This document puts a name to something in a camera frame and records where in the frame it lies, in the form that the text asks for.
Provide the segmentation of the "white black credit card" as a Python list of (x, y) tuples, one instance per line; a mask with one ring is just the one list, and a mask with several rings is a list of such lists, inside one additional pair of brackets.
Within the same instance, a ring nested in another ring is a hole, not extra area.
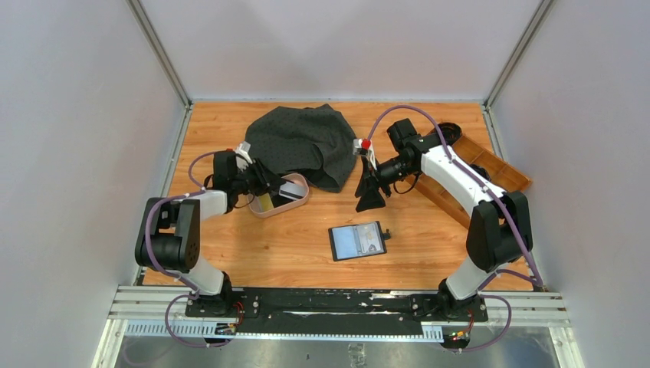
[(356, 227), (359, 255), (378, 255), (385, 252), (382, 232), (377, 222), (370, 222)]

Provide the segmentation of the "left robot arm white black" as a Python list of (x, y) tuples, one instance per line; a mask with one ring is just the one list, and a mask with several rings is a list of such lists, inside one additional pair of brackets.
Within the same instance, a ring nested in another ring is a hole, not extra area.
[(209, 152), (212, 175), (198, 191), (147, 200), (134, 247), (136, 263), (181, 281), (189, 300), (217, 317), (236, 305), (229, 276), (201, 255), (201, 224), (236, 208), (242, 195), (277, 194), (286, 179), (244, 151)]

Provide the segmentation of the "pink oval tray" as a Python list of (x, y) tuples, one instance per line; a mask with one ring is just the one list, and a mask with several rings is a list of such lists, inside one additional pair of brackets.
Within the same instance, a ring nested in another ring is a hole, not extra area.
[(270, 195), (274, 203), (274, 209), (269, 212), (261, 212), (258, 198), (249, 195), (248, 209), (254, 216), (265, 219), (282, 212), (295, 209), (307, 203), (310, 195), (310, 188), (307, 180), (298, 173), (290, 173), (283, 176), (287, 183), (282, 185), (278, 195)]

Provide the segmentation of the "black leather card holder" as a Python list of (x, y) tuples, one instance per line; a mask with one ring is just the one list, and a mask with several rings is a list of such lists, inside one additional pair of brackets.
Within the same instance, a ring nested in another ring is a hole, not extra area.
[(392, 238), (389, 229), (382, 229), (379, 221), (328, 229), (330, 248), (334, 261), (383, 255), (386, 241)]

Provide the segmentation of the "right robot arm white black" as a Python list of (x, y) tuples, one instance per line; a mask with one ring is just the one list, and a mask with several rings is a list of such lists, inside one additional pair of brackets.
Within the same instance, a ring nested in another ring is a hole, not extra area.
[(371, 139), (353, 141), (353, 153), (363, 163), (356, 210), (382, 208), (391, 195), (390, 186), (415, 174), (434, 179), (461, 205), (469, 216), (467, 256), (440, 283), (436, 301), (444, 318), (457, 320), (498, 270), (519, 258), (530, 259), (533, 242), (527, 197), (480, 176), (447, 144), (440, 128), (423, 136), (404, 119), (387, 133), (397, 155), (384, 163), (375, 158)]

